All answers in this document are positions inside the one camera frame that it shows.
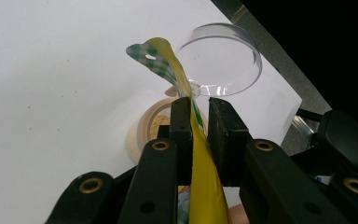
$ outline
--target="masking tape roll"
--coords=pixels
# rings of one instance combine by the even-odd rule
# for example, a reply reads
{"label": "masking tape roll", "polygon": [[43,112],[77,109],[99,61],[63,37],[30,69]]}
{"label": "masking tape roll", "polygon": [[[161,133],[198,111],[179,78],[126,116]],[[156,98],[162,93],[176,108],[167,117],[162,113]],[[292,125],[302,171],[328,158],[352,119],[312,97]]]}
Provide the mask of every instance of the masking tape roll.
{"label": "masking tape roll", "polygon": [[[145,144],[157,138],[158,126],[170,124],[171,103],[176,99],[173,97],[158,101],[131,125],[126,137],[126,149],[135,164],[138,164]],[[207,133],[208,121],[202,111],[200,113]]]}

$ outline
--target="white paper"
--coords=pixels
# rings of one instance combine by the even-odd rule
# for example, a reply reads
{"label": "white paper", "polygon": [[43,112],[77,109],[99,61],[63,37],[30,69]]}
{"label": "white paper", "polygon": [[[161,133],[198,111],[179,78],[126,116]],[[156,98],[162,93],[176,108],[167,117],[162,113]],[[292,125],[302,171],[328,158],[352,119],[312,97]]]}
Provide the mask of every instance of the white paper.
{"label": "white paper", "polygon": [[[126,47],[174,48],[217,21],[206,0],[0,1],[0,223],[44,223],[77,176],[133,167],[126,133],[170,85]],[[254,137],[280,143],[301,100],[263,63],[260,87],[229,100]]]}

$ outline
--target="beige tape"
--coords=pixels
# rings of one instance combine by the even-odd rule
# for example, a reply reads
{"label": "beige tape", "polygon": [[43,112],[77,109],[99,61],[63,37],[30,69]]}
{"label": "beige tape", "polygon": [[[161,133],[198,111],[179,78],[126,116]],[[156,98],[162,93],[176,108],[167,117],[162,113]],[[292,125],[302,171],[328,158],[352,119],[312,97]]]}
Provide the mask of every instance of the beige tape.
{"label": "beige tape", "polygon": [[[153,139],[151,135],[157,131],[160,122],[164,122],[163,124],[168,122],[167,124],[169,124],[171,103],[176,99],[176,97],[167,98],[153,104],[130,127],[126,137],[126,148],[135,164],[138,163],[145,144]],[[202,111],[200,113],[204,121],[205,133],[207,133],[207,119]]]}

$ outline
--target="yellow plastic strip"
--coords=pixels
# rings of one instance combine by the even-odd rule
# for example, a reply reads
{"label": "yellow plastic strip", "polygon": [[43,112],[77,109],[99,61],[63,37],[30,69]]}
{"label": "yellow plastic strip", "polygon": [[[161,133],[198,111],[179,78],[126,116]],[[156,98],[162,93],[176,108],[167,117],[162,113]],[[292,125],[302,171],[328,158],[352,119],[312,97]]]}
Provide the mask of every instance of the yellow plastic strip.
{"label": "yellow plastic strip", "polygon": [[193,174],[190,187],[190,224],[230,224],[231,217],[227,207],[223,186],[210,153],[203,127],[197,122],[195,101],[182,65],[176,59],[170,43],[163,38],[148,41],[167,60],[176,74],[178,90],[190,97],[190,123],[193,131]]}

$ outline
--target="glass petri dish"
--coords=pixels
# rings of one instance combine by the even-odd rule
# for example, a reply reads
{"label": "glass petri dish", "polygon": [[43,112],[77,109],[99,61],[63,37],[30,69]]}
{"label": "glass petri dish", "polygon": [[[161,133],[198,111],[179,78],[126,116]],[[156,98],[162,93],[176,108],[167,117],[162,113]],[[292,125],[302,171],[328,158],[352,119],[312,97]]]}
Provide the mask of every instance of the glass petri dish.
{"label": "glass petri dish", "polygon": [[191,31],[175,50],[193,93],[227,96],[259,79],[260,52],[251,35],[229,23],[210,23]]}

